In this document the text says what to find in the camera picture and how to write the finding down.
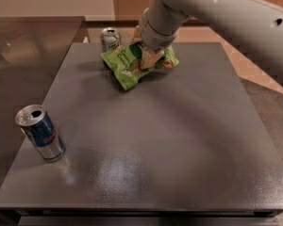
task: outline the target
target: red bull can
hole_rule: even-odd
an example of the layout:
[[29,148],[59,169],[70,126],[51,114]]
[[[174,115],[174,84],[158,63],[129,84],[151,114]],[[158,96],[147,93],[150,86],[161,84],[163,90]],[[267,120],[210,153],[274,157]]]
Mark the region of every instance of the red bull can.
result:
[[15,120],[45,161],[54,162],[64,155],[65,146],[43,106],[29,105]]
[[121,34],[115,27],[104,28],[101,33],[103,52],[115,49],[121,45]]

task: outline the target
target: green chip bag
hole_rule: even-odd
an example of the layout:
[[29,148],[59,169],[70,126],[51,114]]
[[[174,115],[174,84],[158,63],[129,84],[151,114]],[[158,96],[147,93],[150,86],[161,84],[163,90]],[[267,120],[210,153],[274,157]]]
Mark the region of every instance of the green chip bag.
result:
[[155,69],[173,68],[178,64],[172,46],[164,50],[162,58],[149,69],[141,69],[143,43],[137,42],[128,46],[120,46],[113,51],[101,54],[107,65],[113,70],[115,77],[124,90],[129,90],[139,83],[139,79]]

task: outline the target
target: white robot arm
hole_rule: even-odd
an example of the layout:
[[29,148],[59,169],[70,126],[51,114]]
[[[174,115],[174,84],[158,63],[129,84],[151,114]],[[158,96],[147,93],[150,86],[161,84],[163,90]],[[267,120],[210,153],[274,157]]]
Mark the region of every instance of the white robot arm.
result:
[[143,42],[169,46],[193,16],[252,59],[283,86],[283,8],[263,0],[154,0],[140,19]]

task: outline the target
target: tabletop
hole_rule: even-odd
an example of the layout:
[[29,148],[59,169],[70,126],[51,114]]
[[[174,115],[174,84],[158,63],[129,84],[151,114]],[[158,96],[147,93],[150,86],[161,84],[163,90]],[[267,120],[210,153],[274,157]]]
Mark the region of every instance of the tabletop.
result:
[[66,154],[26,139],[0,208],[283,210],[281,159],[222,46],[174,48],[176,69],[123,92],[100,44],[74,43],[43,102]]

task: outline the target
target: can lid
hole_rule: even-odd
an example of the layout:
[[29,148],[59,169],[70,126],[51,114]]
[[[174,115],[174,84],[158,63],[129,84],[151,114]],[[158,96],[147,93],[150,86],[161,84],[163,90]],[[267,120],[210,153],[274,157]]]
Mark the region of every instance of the can lid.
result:
[[41,105],[29,105],[16,115],[16,123],[20,126],[30,126],[41,121],[45,116],[45,109]]
[[119,31],[115,27],[106,27],[102,30],[102,34],[106,36],[118,35]]

